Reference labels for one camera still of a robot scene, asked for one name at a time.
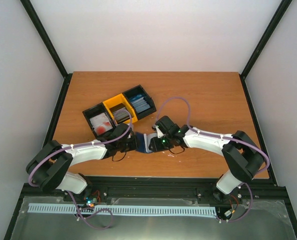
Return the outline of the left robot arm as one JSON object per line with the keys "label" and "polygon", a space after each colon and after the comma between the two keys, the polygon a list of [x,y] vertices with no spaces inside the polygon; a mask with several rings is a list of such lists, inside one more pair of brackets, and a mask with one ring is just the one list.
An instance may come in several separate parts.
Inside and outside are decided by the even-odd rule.
{"label": "left robot arm", "polygon": [[118,124],[114,130],[99,138],[78,144],[60,144],[49,141],[26,166],[28,183],[44,193],[54,190],[69,191],[81,201],[88,201],[93,189],[80,173],[71,173],[69,168],[92,160],[113,158],[118,152],[137,150],[141,140],[131,124]]}

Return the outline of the blue leather card holder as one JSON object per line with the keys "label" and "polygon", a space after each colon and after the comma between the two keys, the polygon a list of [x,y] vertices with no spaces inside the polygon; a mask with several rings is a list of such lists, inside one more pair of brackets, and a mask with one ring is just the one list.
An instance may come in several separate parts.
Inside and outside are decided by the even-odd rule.
{"label": "blue leather card holder", "polygon": [[157,136],[158,136],[157,133],[146,134],[146,133],[136,132],[135,133],[136,145],[137,145],[136,151],[144,154],[153,153],[153,151],[149,149],[149,145],[151,143],[151,139]]}

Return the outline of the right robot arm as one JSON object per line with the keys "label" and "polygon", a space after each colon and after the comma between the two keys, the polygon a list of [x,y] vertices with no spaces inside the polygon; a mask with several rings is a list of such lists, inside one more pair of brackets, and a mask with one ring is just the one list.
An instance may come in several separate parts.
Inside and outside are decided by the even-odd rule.
{"label": "right robot arm", "polygon": [[144,138],[149,153],[163,152],[174,147],[201,149],[224,157],[228,171],[215,185],[215,193],[229,195],[242,184],[251,182],[267,156],[243,131],[220,134],[204,131],[191,125],[179,127],[168,116],[160,118],[153,126],[155,133]]}

